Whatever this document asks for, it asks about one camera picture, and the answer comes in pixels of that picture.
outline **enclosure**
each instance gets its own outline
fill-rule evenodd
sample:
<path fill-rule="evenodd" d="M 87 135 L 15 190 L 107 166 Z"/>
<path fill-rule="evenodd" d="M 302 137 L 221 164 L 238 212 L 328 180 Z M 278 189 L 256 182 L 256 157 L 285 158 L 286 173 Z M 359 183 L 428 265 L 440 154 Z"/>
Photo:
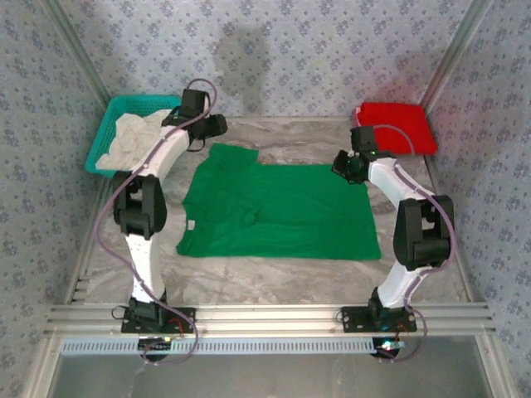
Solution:
<path fill-rule="evenodd" d="M 172 368 L 139 370 L 127 350 L 65 344 L 116 334 L 110 310 L 127 302 L 132 286 L 91 235 L 110 183 L 88 173 L 85 160 L 107 105 L 117 95 L 180 95 L 196 77 L 219 91 L 216 111 L 227 116 L 229 131 L 217 142 L 258 149 L 264 164 L 331 163 L 349 145 L 351 113 L 362 102 L 420 104 L 438 151 L 399 160 L 424 187 L 452 198 L 459 252 L 451 269 L 427 278 L 413 296 L 433 331 L 424 352 L 405 368 L 378 366 L 340 345 L 360 341 L 334 340 L 333 316 L 341 305 L 366 303 L 391 268 L 396 212 L 387 198 L 369 187 L 378 261 L 184 260 L 174 253 L 184 229 L 181 203 L 207 156 L 187 153 L 163 185 L 169 302 L 229 312 L 258 325 L 259 339 L 292 332 L 339 346 L 308 360 L 286 351 L 203 352 L 181 365 L 190 376 L 179 373 L 175 383 L 195 381 L 201 368 L 217 380 L 217 396 L 249 396 L 252 388 L 263 396 L 382 396 L 381 377 L 397 396 L 408 383 L 418 385 L 413 396 L 531 396 L 529 2 L 2 0 L 0 10 L 0 396 L 82 396 L 72 395 L 78 369 L 86 385 L 109 376 L 106 386 L 115 390 L 96 396 L 143 396 L 149 380 L 160 381 L 161 394 L 174 391 Z M 127 253 L 110 216 L 103 234 Z M 268 315 L 252 323 L 243 304 Z M 292 322 L 313 316 L 317 326 Z M 282 319 L 285 326 L 273 326 Z M 250 341 L 225 326 L 210 328 L 225 330 L 219 338 Z M 463 371 L 450 369 L 455 362 Z M 213 370 L 220 366 L 232 373 Z M 116 383 L 114 372 L 128 376 Z M 253 379 L 260 372 L 270 385 Z M 307 390 L 306 375 L 314 375 Z M 223 384 L 231 376 L 239 384 Z M 196 393 L 216 395 L 208 386 Z"/>

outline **green t-shirt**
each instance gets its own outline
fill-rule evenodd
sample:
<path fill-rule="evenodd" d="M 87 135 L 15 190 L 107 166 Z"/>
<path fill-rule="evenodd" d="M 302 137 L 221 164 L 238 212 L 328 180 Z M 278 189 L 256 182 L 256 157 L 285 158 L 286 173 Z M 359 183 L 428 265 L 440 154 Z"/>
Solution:
<path fill-rule="evenodd" d="M 381 257 L 364 184 L 348 184 L 329 164 L 265 165 L 257 158 L 256 150 L 212 146 L 183 202 L 180 255 Z"/>

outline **black mounting plate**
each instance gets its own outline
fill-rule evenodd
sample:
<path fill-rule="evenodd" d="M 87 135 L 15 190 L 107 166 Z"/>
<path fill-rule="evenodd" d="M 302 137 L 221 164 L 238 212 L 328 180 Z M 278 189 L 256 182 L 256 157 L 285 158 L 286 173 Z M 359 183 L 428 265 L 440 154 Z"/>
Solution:
<path fill-rule="evenodd" d="M 196 322 L 197 310 L 192 307 L 174 307 L 181 313 L 184 313 L 188 318 Z M 151 322 L 143 322 L 134 318 L 131 311 L 127 308 L 124 311 L 124 318 L 122 319 L 122 333 L 162 333 L 162 334 L 177 334 L 182 329 L 183 334 L 193 334 L 192 326 L 185 320 L 179 318 L 177 315 L 170 313 L 168 315 L 168 321 L 160 326 Z"/>
<path fill-rule="evenodd" d="M 385 323 L 377 325 L 367 307 L 342 307 L 341 323 L 345 333 L 417 331 L 415 317 L 405 309 L 388 314 Z"/>

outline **metal extrusion bar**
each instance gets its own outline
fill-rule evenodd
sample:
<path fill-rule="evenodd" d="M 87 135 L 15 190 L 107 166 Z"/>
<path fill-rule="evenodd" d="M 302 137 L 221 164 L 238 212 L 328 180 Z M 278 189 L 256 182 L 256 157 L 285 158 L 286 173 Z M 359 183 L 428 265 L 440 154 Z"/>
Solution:
<path fill-rule="evenodd" d="M 110 316 L 114 304 L 67 305 L 51 309 L 45 334 L 61 337 L 123 337 L 121 321 Z M 486 303 L 418 304 L 426 317 L 429 336 L 494 334 Z M 219 305 L 197 306 L 196 325 L 201 337 L 352 337 L 335 320 L 340 305 Z M 422 324 L 412 336 L 422 335 Z M 143 337 L 160 337 L 146 334 Z M 358 337 L 389 333 L 356 333 Z"/>

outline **red cloth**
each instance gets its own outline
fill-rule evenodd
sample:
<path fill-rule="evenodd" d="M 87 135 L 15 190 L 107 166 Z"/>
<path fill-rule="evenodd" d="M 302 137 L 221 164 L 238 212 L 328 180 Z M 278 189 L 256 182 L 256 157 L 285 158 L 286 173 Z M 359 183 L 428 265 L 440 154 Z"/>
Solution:
<path fill-rule="evenodd" d="M 437 144 L 431 135 L 424 109 L 420 105 L 364 102 L 353 111 L 354 125 L 390 124 L 402 129 L 413 143 L 415 154 L 434 155 Z M 409 154 L 406 139 L 393 129 L 374 129 L 376 142 L 381 151 Z"/>

